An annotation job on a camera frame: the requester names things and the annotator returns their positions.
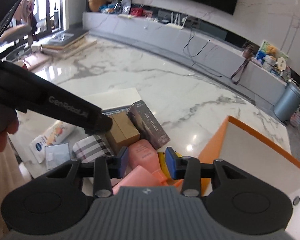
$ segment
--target gray plastic panel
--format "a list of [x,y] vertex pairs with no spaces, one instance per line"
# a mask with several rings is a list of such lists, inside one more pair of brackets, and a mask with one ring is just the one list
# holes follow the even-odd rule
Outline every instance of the gray plastic panel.
[[4,240],[292,240],[284,230],[262,236],[238,234],[216,223],[201,200],[180,195],[175,187],[123,187],[93,202],[73,227],[48,236],[12,231]]

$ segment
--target clothing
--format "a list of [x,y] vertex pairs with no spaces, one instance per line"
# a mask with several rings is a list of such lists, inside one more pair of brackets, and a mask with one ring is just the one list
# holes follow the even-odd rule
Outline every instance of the clothing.
[[[0,153],[0,208],[4,197],[12,190],[24,184],[25,181],[19,170],[16,157],[11,145],[8,143],[5,150]],[[0,212],[0,238],[8,232],[8,228]]]
[[24,23],[29,22],[29,16],[31,12],[33,12],[34,4],[31,0],[21,0],[16,12],[14,13],[13,17],[16,21],[23,21]]

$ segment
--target brown cardboard box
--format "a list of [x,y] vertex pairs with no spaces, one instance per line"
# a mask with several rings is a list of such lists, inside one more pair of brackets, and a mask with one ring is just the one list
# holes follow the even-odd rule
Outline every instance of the brown cardboard box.
[[111,130],[106,133],[106,138],[115,152],[118,154],[123,146],[129,146],[140,140],[140,133],[133,126],[125,112],[110,116],[113,120]]

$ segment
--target screw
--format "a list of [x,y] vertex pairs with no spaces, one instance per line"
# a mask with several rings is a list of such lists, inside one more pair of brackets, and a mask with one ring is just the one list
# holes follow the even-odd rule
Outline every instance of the screw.
[[142,192],[144,193],[144,194],[149,194],[149,193],[151,193],[151,189],[149,189],[149,188],[146,188],[146,189],[144,189]]
[[196,189],[189,188],[183,192],[183,195],[186,197],[197,197],[199,195],[199,191],[197,191]]
[[292,204],[293,204],[294,206],[296,206],[296,205],[299,204],[299,202],[300,202],[300,197],[299,197],[299,196],[296,196],[296,197],[294,198]]
[[98,190],[95,195],[99,198],[107,198],[111,196],[111,191],[107,189]]

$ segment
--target red box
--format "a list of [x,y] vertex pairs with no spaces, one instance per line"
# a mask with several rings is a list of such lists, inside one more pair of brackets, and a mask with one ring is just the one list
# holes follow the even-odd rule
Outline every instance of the red box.
[[153,11],[143,10],[142,16],[152,18]]
[[131,11],[130,11],[130,14],[131,15],[135,15],[135,16],[139,16],[141,17],[142,16],[142,13],[143,13],[143,9],[142,8],[131,8]]

